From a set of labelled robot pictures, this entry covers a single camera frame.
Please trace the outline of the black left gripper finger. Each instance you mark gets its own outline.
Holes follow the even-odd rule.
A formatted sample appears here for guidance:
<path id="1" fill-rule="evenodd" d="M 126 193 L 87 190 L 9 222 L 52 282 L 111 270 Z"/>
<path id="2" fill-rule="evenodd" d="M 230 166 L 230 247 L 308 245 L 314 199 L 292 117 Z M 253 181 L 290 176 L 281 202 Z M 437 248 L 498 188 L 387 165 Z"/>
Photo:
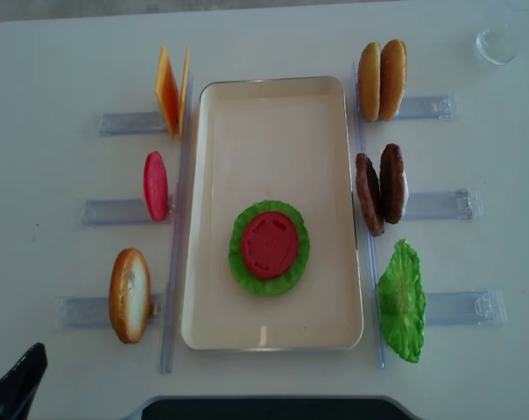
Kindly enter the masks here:
<path id="1" fill-rule="evenodd" d="M 0 379 L 0 419 L 26 419 L 48 365 L 43 343 L 31 346 Z"/>

